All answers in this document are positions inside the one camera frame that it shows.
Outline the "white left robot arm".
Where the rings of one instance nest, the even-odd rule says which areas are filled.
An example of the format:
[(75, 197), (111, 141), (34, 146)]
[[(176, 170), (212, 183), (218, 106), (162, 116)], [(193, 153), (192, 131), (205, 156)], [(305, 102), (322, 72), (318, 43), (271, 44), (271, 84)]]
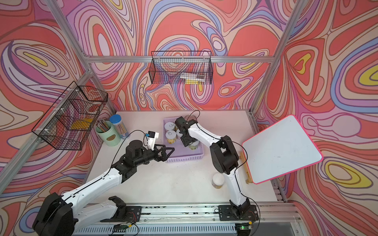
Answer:
[(134, 221), (127, 204), (117, 196), (103, 203), (88, 206), (92, 200), (131, 178), (140, 165), (150, 161), (166, 161), (175, 151), (173, 147), (155, 144), (151, 149), (140, 140), (133, 140), (119, 161), (92, 181), (59, 195), (47, 196), (33, 222), (39, 236), (71, 236), (76, 231), (99, 221)]

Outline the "pink label can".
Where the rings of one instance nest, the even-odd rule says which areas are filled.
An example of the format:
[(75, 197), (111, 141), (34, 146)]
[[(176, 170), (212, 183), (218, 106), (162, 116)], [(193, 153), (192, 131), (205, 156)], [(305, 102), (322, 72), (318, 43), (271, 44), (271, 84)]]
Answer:
[(166, 131), (176, 131), (176, 125), (173, 122), (166, 122), (164, 124), (164, 129)]

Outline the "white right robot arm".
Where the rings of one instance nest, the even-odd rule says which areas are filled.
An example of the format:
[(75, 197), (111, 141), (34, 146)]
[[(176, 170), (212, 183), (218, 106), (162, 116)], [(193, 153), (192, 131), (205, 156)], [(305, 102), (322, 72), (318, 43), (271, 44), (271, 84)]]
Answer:
[(223, 175), (230, 192), (231, 214), (237, 219), (248, 211), (251, 206), (250, 200), (243, 195), (238, 183), (239, 155), (234, 143), (229, 136), (216, 135), (203, 128), (196, 120), (187, 121), (179, 117), (175, 125), (183, 134), (181, 137), (184, 146), (189, 146), (195, 141), (199, 141), (210, 150), (212, 163), (215, 169)]

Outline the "beige lid can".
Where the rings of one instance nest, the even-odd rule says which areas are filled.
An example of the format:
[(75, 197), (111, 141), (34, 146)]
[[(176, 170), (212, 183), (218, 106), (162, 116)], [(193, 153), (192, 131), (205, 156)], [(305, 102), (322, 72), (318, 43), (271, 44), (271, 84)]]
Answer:
[(223, 174), (215, 173), (212, 177), (212, 186), (216, 189), (222, 188), (225, 183)]

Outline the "silver pull tab can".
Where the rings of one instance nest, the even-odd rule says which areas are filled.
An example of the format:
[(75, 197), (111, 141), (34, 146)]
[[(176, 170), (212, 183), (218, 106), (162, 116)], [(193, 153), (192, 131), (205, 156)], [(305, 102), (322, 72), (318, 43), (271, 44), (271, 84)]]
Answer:
[(176, 130), (176, 136), (177, 136), (177, 139), (178, 140), (181, 140), (183, 134), (181, 133), (181, 131), (179, 129)]

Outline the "purple perforated plastic basket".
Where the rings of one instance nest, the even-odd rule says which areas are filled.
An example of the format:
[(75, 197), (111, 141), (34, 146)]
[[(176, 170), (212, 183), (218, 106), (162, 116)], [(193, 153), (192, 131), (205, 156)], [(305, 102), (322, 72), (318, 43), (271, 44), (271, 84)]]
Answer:
[(165, 118), (163, 119), (163, 144), (167, 147), (175, 148), (175, 151), (171, 154), (171, 156), (167, 159), (166, 162), (183, 162), (183, 161), (192, 161), (192, 160), (200, 160), (204, 156), (204, 151), (202, 144), (200, 143), (198, 149), (191, 150), (189, 147), (185, 147), (181, 140), (178, 140), (174, 144), (169, 144), (166, 140), (165, 134), (166, 130), (164, 129), (164, 124), (166, 122), (175, 122), (175, 118)]

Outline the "green label can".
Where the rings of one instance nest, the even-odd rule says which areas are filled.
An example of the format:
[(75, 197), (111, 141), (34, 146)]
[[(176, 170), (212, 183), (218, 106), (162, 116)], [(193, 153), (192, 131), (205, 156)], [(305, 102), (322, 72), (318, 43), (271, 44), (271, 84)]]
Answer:
[(199, 141), (195, 141), (195, 142), (192, 142), (190, 145), (188, 145), (188, 147), (189, 147), (191, 150), (196, 150), (196, 149), (198, 149), (199, 144), (200, 144)]

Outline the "blue label soup can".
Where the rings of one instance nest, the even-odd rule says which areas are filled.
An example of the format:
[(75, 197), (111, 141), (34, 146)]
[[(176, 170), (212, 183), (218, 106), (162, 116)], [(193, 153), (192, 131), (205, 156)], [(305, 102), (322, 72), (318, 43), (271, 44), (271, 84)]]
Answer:
[(187, 116), (187, 117), (186, 117), (186, 120), (187, 120), (187, 121), (197, 120), (197, 117), (194, 116), (194, 115), (190, 115), (190, 116)]

